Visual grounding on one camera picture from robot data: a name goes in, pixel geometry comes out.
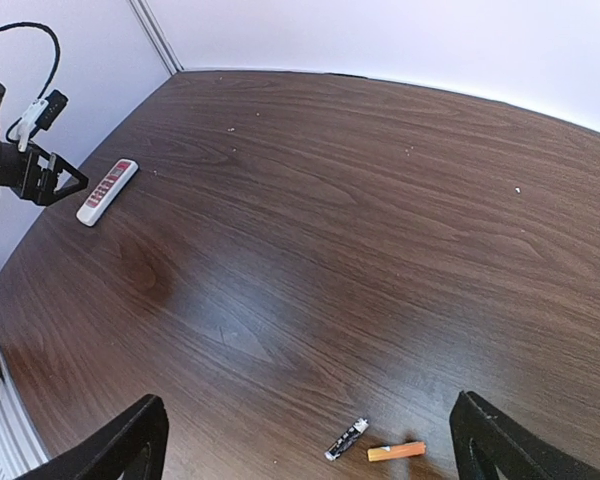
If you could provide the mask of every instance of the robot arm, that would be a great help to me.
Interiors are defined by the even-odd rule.
[[[5,94],[0,84],[0,104]],[[89,179],[55,153],[49,154],[31,141],[39,130],[48,130],[67,104],[54,90],[46,99],[36,100],[17,123],[15,144],[0,141],[0,186],[10,187],[23,200],[48,206],[87,188]],[[41,166],[40,159],[46,160]],[[74,182],[58,189],[58,178],[68,172]]]

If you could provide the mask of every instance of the white remote control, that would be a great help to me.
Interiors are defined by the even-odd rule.
[[[80,207],[76,215],[78,220],[87,227],[93,227],[137,171],[138,164],[133,160],[118,160]]]

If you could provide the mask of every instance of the white wall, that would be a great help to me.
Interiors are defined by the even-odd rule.
[[[149,0],[187,69],[350,73],[600,131],[600,0]]]
[[[60,39],[62,59],[51,89],[67,95],[69,105],[36,142],[76,166],[168,78],[125,0],[0,2],[0,26],[18,21],[45,23]],[[3,136],[39,93],[52,61],[53,43],[43,32],[0,34]],[[1,193],[0,269],[41,211],[9,189]]]

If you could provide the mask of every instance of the wooden table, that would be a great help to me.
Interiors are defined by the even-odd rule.
[[[152,392],[168,479],[447,478],[471,389],[600,468],[599,134],[392,83],[192,73],[93,153],[93,184],[121,157],[141,172],[95,228],[86,192],[60,202],[0,274],[0,345],[52,454]],[[367,462],[407,439],[428,455]]]

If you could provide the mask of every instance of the black cable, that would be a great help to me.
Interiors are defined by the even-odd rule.
[[[13,30],[14,28],[37,28],[38,30],[42,30],[43,32],[45,32],[47,35],[49,35],[51,37],[51,40],[53,40],[53,46],[55,47],[55,59],[53,61],[53,66],[51,67],[51,72],[49,72],[49,76],[47,77],[47,81],[45,82],[44,87],[42,87],[42,90],[40,91],[40,94],[37,97],[37,99],[39,100],[42,98],[44,93],[47,91],[47,88],[49,88],[49,85],[53,81],[53,77],[56,76],[56,72],[58,71],[58,65],[60,64],[60,42],[58,41],[58,37],[56,36],[55,32],[53,30],[51,30],[50,27],[48,27],[42,23],[36,23],[36,22],[18,22],[18,23],[10,23],[8,25],[3,25],[2,27],[0,27],[0,33],[6,32],[7,30]],[[9,134],[18,125],[18,123],[20,122],[21,119],[22,118],[18,118],[13,123],[13,125],[11,125],[9,127],[9,129],[7,130],[6,139],[8,142],[18,143],[17,140],[10,138]]]

